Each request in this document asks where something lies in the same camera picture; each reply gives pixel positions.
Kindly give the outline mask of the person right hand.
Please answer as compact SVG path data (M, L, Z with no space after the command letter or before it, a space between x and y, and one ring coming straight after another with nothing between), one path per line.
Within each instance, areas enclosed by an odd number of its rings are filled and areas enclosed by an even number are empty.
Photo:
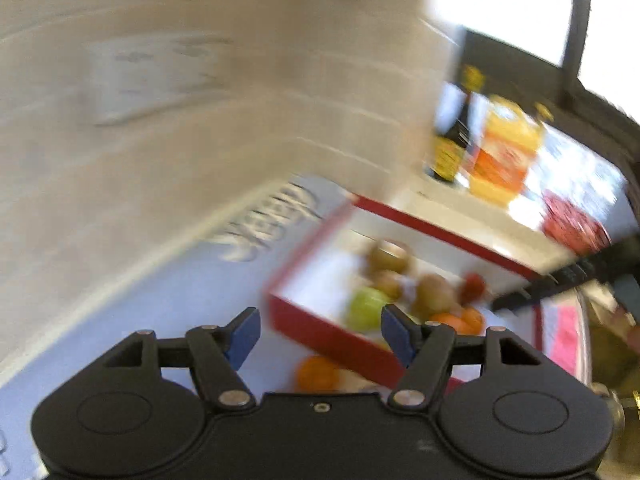
M640 353L640 327L636 322L631 322L630 314L622 307L617 306L612 316L614 333L621 336L627 346L633 352Z

